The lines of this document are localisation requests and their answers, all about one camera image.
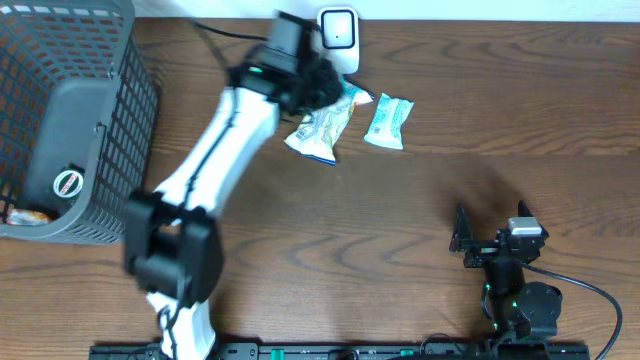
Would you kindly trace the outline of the yellow white snack bag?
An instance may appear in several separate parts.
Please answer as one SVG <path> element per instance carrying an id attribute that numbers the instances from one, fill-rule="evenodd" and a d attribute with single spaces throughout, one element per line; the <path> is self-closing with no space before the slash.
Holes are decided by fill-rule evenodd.
<path id="1" fill-rule="evenodd" d="M 335 165 L 334 145 L 349 124 L 354 109 L 371 103 L 371 94 L 348 80 L 341 81 L 343 95 L 339 100 L 306 115 L 298 128 L 285 140 L 291 150 L 319 162 Z"/>

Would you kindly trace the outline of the green white snack packet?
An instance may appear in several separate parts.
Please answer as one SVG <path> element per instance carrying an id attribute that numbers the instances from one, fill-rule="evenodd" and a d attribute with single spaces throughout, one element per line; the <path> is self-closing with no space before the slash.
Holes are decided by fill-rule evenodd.
<path id="1" fill-rule="evenodd" d="M 402 150 L 401 128 L 413 107 L 412 101 L 382 93 L 364 141 L 379 147 Z"/>

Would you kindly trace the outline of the dark box round white label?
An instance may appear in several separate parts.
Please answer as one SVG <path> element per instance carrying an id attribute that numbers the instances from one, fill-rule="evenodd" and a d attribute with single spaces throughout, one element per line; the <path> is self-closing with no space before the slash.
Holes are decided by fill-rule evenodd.
<path id="1" fill-rule="evenodd" d="M 65 207 L 72 207 L 78 200 L 84 187 L 84 170 L 69 165 L 62 168 L 53 179 L 49 188 L 53 198 Z"/>

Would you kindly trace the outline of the clear orange snack packet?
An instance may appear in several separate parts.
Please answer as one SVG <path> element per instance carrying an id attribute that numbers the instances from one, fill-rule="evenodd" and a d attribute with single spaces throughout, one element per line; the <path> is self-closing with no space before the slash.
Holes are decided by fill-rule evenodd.
<path id="1" fill-rule="evenodd" d="M 9 211 L 6 222 L 13 226 L 42 226 L 52 222 L 52 219 L 41 212 L 25 209 Z"/>

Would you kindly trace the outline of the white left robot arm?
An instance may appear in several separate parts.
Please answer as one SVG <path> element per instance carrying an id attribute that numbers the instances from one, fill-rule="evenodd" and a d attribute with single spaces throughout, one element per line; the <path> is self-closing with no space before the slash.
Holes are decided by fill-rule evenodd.
<path id="1" fill-rule="evenodd" d="M 283 111 L 310 112 L 343 93 L 332 62 L 317 53 L 293 71 L 247 59 L 191 153 L 158 189 L 127 203 L 123 265 L 158 315 L 167 359 L 206 359 L 216 345 L 209 296 L 224 266 L 218 219 L 229 195 Z"/>

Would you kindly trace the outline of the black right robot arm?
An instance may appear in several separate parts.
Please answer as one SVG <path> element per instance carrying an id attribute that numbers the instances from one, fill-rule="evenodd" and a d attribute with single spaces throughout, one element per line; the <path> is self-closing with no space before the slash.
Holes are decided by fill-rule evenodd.
<path id="1" fill-rule="evenodd" d="M 465 210 L 456 208 L 449 251 L 462 253 L 466 268 L 484 271 L 481 304 L 494 323 L 495 335 L 487 341 L 494 355 L 503 347 L 543 343 L 557 334 L 562 293 L 543 282 L 526 281 L 523 272 L 540 256 L 548 237 L 524 202 L 492 240 L 476 239 Z"/>

